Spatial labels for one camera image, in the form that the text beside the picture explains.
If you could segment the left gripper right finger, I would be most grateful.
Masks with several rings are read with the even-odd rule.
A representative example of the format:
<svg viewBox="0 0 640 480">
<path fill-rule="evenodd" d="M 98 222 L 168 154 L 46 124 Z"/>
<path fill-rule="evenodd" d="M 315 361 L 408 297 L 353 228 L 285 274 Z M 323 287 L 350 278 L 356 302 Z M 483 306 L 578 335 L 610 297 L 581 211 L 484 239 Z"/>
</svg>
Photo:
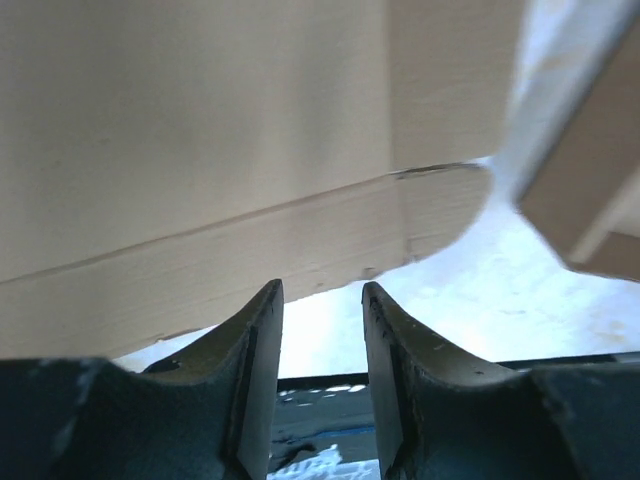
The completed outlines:
<svg viewBox="0 0 640 480">
<path fill-rule="evenodd" d="M 386 479 L 635 479 L 639 368 L 511 369 L 362 290 L 369 386 Z"/>
</svg>

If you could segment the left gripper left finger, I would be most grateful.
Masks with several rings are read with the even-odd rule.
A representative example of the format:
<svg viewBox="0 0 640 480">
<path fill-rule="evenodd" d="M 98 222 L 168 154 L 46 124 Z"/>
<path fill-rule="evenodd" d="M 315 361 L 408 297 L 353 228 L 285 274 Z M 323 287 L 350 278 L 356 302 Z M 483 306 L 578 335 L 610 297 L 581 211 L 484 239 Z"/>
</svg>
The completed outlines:
<svg viewBox="0 0 640 480">
<path fill-rule="evenodd" d="M 1 364 L 5 479 L 263 479 L 283 327 L 280 280 L 140 373 L 98 357 Z"/>
</svg>

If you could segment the brown cardboard box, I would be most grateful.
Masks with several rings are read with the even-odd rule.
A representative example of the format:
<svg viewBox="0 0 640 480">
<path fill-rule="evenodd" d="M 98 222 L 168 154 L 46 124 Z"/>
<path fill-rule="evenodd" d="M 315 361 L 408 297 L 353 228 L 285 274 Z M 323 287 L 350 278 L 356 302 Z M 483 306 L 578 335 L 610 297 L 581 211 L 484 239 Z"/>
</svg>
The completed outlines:
<svg viewBox="0 0 640 480">
<path fill-rule="evenodd" d="M 5 1 L 1 354 L 118 357 L 454 243 L 522 1 Z"/>
<path fill-rule="evenodd" d="M 565 76 L 519 210 L 568 269 L 638 281 L 638 2 L 578 2 L 545 64 Z"/>
</svg>

